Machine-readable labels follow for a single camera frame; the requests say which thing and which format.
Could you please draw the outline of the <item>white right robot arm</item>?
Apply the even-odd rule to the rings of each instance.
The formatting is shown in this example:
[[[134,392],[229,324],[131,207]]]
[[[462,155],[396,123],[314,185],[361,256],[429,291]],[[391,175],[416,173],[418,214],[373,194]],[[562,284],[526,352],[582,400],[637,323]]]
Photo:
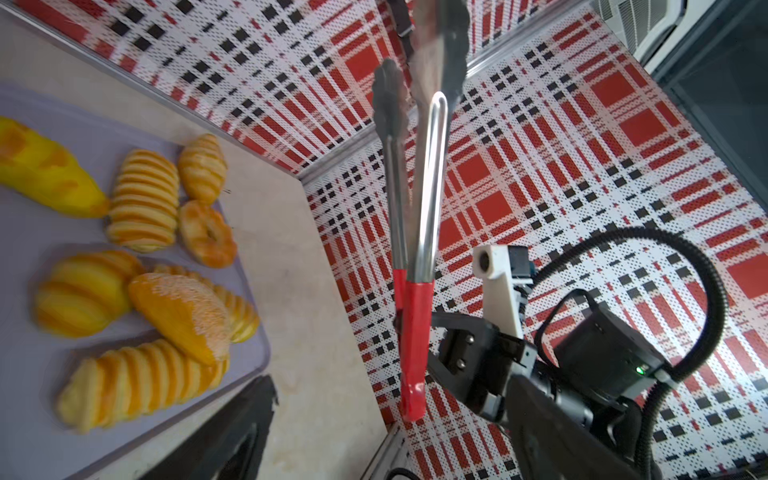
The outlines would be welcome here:
[[[669,362],[640,332],[581,288],[584,320],[547,354],[544,334],[522,333],[532,290],[588,251],[623,240],[675,250],[697,273],[706,318],[691,350]],[[432,378],[510,440],[524,479],[657,479],[651,440],[666,397],[706,363],[720,342],[727,294],[711,260],[690,241],[663,230],[621,228],[594,235],[536,270],[518,246],[484,246],[476,274],[500,282],[484,317],[447,312],[431,323],[446,334],[428,357]]]

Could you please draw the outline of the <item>sugar dusted orange bread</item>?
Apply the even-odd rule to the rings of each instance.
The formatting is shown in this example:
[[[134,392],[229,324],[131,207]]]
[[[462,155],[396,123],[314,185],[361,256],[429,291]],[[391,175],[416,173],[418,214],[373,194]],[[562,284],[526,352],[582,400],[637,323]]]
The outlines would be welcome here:
[[[193,360],[212,366],[229,356],[229,311],[214,292],[184,275],[146,273],[128,285],[129,298],[161,335]]]

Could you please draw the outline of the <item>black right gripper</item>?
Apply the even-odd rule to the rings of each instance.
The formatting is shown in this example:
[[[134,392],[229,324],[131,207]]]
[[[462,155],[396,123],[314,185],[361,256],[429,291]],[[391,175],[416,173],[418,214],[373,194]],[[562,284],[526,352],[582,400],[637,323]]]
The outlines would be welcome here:
[[[432,379],[477,416],[505,423],[510,379],[529,378],[537,369],[534,345],[465,314],[435,312],[432,325],[446,330],[438,352],[428,355]]]

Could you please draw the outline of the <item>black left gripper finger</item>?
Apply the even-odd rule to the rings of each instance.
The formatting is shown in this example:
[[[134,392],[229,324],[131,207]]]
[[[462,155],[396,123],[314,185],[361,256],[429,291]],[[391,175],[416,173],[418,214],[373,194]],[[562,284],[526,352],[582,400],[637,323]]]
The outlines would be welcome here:
[[[272,378],[254,379],[143,477],[255,479],[277,404]]]

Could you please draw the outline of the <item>red handled metal tongs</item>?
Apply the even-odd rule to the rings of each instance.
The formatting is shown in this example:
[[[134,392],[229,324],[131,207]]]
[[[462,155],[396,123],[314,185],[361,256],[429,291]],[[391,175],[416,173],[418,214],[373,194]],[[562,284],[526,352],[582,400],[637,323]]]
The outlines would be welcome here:
[[[463,1],[417,1],[408,75],[392,59],[376,69],[373,119],[382,143],[399,335],[401,410],[426,413],[426,380],[450,123],[467,76]]]

